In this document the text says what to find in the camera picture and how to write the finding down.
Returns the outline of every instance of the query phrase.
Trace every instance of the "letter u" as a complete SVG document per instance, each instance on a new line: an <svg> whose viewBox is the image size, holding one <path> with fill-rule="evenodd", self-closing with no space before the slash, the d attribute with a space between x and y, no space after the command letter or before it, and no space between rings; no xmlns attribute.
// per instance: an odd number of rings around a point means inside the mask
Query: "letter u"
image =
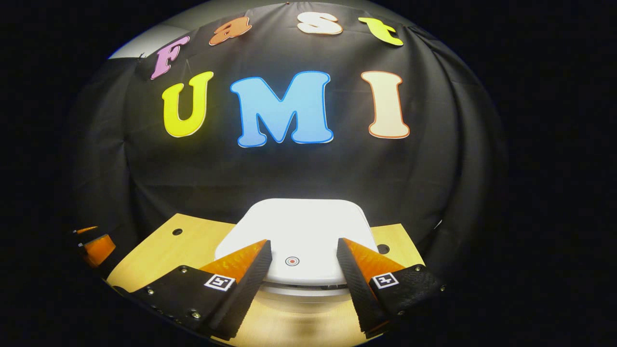
<svg viewBox="0 0 617 347"><path fill-rule="evenodd" d="M205 97L208 90L208 81L214 76L211 71L200 73L189 81L193 87L193 112L186 120L181 120L178 114L178 100L183 83L167 88L162 95L163 119L165 129L173 137L184 137L195 133L201 128L205 120Z"/></svg>

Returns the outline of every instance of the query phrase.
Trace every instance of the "wooden table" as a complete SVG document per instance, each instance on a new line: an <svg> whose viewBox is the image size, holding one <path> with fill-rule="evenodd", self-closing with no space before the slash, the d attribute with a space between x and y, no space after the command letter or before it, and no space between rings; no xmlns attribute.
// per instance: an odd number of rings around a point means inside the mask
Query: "wooden table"
<svg viewBox="0 0 617 347"><path fill-rule="evenodd" d="M111 272L107 283L133 292L179 265L200 268L214 261L215 249L234 226L176 214L135 247ZM182 233L174 235L179 228ZM377 245L390 247L386 257L405 267L424 264L401 224L371 231ZM235 338L212 338L238 347L350 347L367 341L351 300L322 313L283 312L253 300Z"/></svg>

